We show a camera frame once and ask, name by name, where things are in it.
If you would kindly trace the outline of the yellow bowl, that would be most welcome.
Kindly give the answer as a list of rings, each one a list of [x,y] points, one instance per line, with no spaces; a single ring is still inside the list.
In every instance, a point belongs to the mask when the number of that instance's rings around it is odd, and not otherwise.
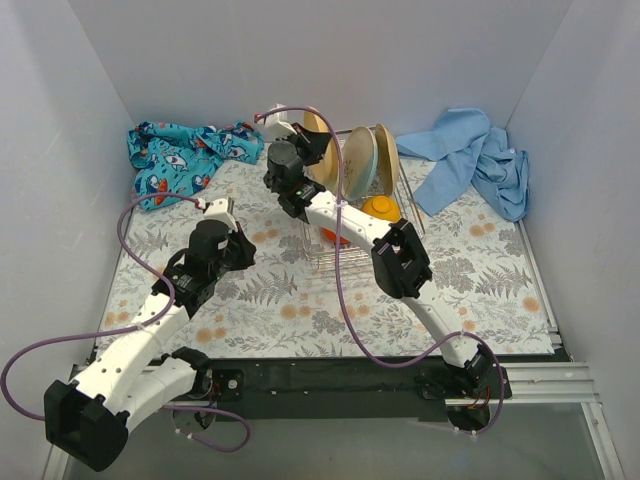
[[[402,218],[399,206],[391,197],[379,195],[365,201],[361,211],[377,219],[395,223]]]

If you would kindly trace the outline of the red orange bowl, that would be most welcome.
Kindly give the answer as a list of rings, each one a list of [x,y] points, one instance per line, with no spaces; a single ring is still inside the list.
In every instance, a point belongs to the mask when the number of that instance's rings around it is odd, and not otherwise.
[[[336,234],[327,228],[321,228],[320,229],[321,232],[321,236],[322,238],[327,242],[327,243],[331,243],[334,244],[336,242]],[[349,245],[350,241],[346,238],[341,237],[339,240],[340,245]]]

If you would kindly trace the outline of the beige bird pattern plate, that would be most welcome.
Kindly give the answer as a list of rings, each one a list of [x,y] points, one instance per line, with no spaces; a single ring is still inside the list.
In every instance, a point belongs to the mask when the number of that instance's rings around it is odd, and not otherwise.
[[[400,172],[396,142],[391,132],[382,124],[375,127],[375,139],[378,147],[378,170],[384,193],[386,196],[392,196]]]

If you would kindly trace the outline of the wire dish rack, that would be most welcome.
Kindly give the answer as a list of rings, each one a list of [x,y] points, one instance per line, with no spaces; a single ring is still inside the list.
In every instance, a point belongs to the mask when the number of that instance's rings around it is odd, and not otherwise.
[[[402,219],[410,222],[416,237],[422,240],[426,235],[424,220],[415,203],[403,164],[400,161],[399,180],[391,197],[400,208]],[[338,214],[336,196],[330,191],[316,195],[311,205],[306,208],[308,223],[303,226],[304,252],[317,268],[332,270],[335,262],[335,243],[327,243],[321,236],[320,229],[327,228],[335,233],[341,229],[341,237],[350,241],[349,245],[340,245],[340,266],[361,267],[371,260],[371,250],[376,239],[381,239],[391,230],[391,223],[377,219],[361,211],[365,201],[373,196],[385,195],[379,170],[368,192],[361,198],[352,201]]]

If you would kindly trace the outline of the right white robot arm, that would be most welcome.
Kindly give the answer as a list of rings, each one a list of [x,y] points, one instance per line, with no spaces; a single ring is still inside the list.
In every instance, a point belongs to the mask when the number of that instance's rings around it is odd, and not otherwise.
[[[455,313],[442,300],[432,281],[430,260],[414,225],[406,219],[390,223],[341,203],[330,191],[306,177],[303,168],[321,158],[331,135],[310,132],[295,123],[267,151],[266,186],[292,218],[331,229],[339,238],[371,258],[377,285],[404,303],[435,341],[451,372],[454,389],[475,397],[488,389],[489,376],[498,375],[493,395],[505,394],[506,378],[486,342],[456,323]]]

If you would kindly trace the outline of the beige and blue plate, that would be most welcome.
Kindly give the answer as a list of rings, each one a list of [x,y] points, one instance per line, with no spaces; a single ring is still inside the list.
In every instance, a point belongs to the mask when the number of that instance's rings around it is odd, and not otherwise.
[[[355,201],[368,192],[376,174],[378,148],[373,132],[364,126],[356,127],[344,142],[342,156],[342,194],[347,201]]]

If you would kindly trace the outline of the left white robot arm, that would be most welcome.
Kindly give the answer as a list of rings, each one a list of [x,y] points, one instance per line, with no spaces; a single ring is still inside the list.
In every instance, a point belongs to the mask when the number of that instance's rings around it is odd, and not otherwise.
[[[131,332],[118,336],[93,363],[67,383],[56,380],[44,394],[47,440],[96,472],[123,451],[129,434],[176,397],[208,398],[218,386],[211,360],[181,347],[153,372],[148,364],[214,294],[229,271],[254,263],[256,248],[233,220],[203,220],[187,248],[165,268]]]

